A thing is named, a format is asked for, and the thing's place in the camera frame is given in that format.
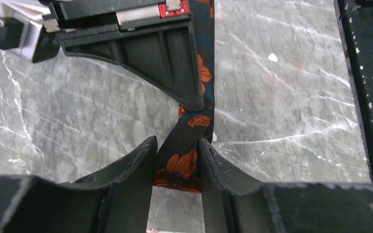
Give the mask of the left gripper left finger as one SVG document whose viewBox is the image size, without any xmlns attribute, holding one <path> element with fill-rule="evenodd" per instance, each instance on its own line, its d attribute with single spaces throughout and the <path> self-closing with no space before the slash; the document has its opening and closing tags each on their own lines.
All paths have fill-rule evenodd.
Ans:
<svg viewBox="0 0 373 233">
<path fill-rule="evenodd" d="M 0 233 L 143 233 L 157 139 L 72 183 L 0 175 Z"/>
</svg>

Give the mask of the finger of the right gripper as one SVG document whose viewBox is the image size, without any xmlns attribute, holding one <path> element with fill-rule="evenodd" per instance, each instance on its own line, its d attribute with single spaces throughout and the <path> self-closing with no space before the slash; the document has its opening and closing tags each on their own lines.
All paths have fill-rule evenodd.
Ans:
<svg viewBox="0 0 373 233">
<path fill-rule="evenodd" d="M 58 32 L 66 56 L 123 67 L 190 111 L 204 108 L 195 33 L 191 19 L 167 21 L 132 31 L 105 25 Z"/>
</svg>

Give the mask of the dark floral necktie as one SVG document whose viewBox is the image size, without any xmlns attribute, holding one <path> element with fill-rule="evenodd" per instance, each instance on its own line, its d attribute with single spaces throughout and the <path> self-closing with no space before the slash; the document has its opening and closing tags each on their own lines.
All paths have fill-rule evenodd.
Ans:
<svg viewBox="0 0 373 233">
<path fill-rule="evenodd" d="M 153 185 L 167 189 L 200 193 L 200 139 L 212 142 L 215 108 L 215 1 L 191 0 L 200 85 L 204 109 L 193 112 L 178 107 L 178 122 L 158 151 L 154 163 Z"/>
</svg>

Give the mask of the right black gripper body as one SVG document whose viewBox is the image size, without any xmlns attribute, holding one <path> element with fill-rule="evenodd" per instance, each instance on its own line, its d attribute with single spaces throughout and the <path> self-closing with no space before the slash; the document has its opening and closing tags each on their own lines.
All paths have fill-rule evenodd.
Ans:
<svg viewBox="0 0 373 233">
<path fill-rule="evenodd" d="M 187 0 L 41 0 L 45 29 L 57 35 L 138 33 L 182 28 L 193 34 Z"/>
</svg>

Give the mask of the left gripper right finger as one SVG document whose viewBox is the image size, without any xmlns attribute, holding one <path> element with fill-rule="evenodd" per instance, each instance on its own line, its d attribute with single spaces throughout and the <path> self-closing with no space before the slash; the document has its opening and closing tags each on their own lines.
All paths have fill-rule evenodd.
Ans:
<svg viewBox="0 0 373 233">
<path fill-rule="evenodd" d="M 199 142 L 208 233 L 373 233 L 373 183 L 264 183 Z"/>
</svg>

